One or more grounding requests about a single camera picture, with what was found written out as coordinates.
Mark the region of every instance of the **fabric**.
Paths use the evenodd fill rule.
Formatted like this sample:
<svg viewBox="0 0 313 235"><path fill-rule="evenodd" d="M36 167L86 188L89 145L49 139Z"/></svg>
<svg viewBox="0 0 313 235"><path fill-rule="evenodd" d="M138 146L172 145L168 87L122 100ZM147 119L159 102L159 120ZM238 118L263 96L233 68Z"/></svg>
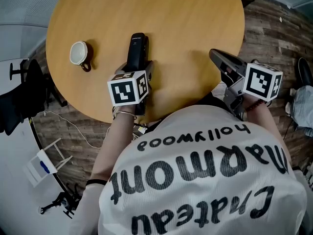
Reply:
<svg viewBox="0 0 313 235"><path fill-rule="evenodd" d="M97 235L100 216L99 197L103 184L87 185L71 221L69 235Z"/></svg>
<svg viewBox="0 0 313 235"><path fill-rule="evenodd" d="M230 113L229 109L227 108L226 104L220 100L219 98L213 96L212 92L210 92L208 95L206 95L204 98L199 100L195 105L211 105L211 106L216 106L219 108L222 108L226 110L227 112ZM148 128L148 130L145 132L146 134L149 132L154 131L164 120L165 118L161 119L159 122L153 124Z"/></svg>
<svg viewBox="0 0 313 235"><path fill-rule="evenodd" d="M297 180L303 185L307 194L307 208L301 224L303 228L302 234L313 235L313 192L301 170L295 170L294 174Z"/></svg>
<svg viewBox="0 0 313 235"><path fill-rule="evenodd" d="M313 128L312 86L304 86L297 90L291 107L291 116L300 127ZM305 133L313 137L313 132L310 129L306 129Z"/></svg>
<svg viewBox="0 0 313 235"><path fill-rule="evenodd" d="M95 231L94 220L84 223L96 210L100 235L294 235L307 206L275 137L206 105L175 112L126 147L102 193L93 188L97 206L86 200L92 186L74 216L84 229L71 234Z"/></svg>

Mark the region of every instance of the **table top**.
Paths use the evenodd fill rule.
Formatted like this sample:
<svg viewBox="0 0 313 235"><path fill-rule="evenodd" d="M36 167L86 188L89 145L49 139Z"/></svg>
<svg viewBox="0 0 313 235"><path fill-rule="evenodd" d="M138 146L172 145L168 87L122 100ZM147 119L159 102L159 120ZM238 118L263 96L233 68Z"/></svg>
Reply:
<svg viewBox="0 0 313 235"><path fill-rule="evenodd" d="M237 55L245 29L241 0L59 0L52 14L46 55L64 98L85 115L112 122L107 80L127 60L131 35L149 37L154 61L152 93L141 123L189 106L220 82L212 48ZM69 60L73 43L93 47L92 70Z"/></svg>

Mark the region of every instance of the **white cable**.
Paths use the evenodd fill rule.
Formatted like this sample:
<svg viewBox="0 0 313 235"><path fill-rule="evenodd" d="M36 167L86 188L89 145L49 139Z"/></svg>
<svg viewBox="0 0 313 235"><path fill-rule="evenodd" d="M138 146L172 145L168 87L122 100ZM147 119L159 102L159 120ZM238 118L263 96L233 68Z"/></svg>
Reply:
<svg viewBox="0 0 313 235"><path fill-rule="evenodd" d="M79 131L79 133L82 135L82 137L86 140L87 144L89 144L89 145L90 145L91 147L93 147L93 148L101 149L101 147L95 147L95 146L91 145L91 144L87 141L87 139L85 138L85 136L83 135L83 133L82 133L82 132L78 129L78 127L77 127L75 124L73 124L71 121L67 120L66 118L60 116L59 114L57 114L57 113L55 113L55 112L53 112L53 111L44 111L44 112L51 112L51 113L53 113L53 114L55 114L55 115L58 115L60 118L62 118L62 119L64 119L65 121L69 122L71 125L74 125L74 126L76 127L76 129Z"/></svg>
<svg viewBox="0 0 313 235"><path fill-rule="evenodd" d="M76 129L78 130L78 132L80 133L80 135L82 135L82 137L85 139L85 141L87 142L87 144L89 144L92 148L101 149L101 147L95 147L95 146L91 145L91 144L88 142L88 140L85 138L85 136L83 135L83 133L82 133L82 132L78 129L78 127L77 127L75 124L73 124L71 121L67 120L66 118L60 116L60 114L57 114L57 113L55 113L55 112L53 112L53 111L43 111L43 112L44 112L44 113L51 112L51 113L53 113L53 114L55 114L55 115L58 115L60 118L64 119L65 121L69 122L71 125L74 125L74 126L76 127ZM106 139L107 134L108 134L108 132L109 132L109 129L110 129L110 127L107 129L106 136L104 137L104 139ZM137 136L135 133L133 133L133 139L132 139L132 141L136 140L137 138L139 138L139 136Z"/></svg>

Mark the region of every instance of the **sleeve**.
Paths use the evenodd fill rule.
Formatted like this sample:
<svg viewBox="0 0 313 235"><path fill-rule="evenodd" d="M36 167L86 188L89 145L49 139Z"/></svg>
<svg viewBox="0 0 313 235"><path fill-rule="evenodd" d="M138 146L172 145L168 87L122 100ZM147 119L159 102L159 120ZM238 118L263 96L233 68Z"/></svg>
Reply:
<svg viewBox="0 0 313 235"><path fill-rule="evenodd" d="M82 199L71 221L69 235L97 235L100 216L99 198L104 180L88 180Z"/></svg>
<svg viewBox="0 0 313 235"><path fill-rule="evenodd" d="M305 179L300 168L293 168L293 172L297 181L299 181L307 193L307 209L302 220L302 228L305 230L305 234L313 234L313 192L310 189L307 180Z"/></svg>

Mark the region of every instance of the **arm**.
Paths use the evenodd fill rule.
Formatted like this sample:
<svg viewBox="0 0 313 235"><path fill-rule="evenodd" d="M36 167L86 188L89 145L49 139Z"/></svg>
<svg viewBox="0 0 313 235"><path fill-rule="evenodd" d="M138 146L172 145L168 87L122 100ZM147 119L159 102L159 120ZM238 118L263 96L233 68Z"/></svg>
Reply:
<svg viewBox="0 0 313 235"><path fill-rule="evenodd" d="M135 105L121 106L119 110L134 114ZM90 179L108 181L117 158L132 141L133 129L133 116L124 113L116 115L94 162Z"/></svg>
<svg viewBox="0 0 313 235"><path fill-rule="evenodd" d="M243 107L246 109L247 107L251 106L257 100L258 100L258 98L254 97L254 96L244 94ZM280 135L280 133L277 129L277 126L275 124L273 116L271 115L268 107L264 103L262 103L259 106L257 106L256 108L247 112L247 117L248 117L248 121L250 123L255 123L257 125L262 126L263 128L267 129L269 132L271 132L279 140L289 163L291 163L290 153L287 149L287 146L286 146L284 140L282 139L282 136Z"/></svg>

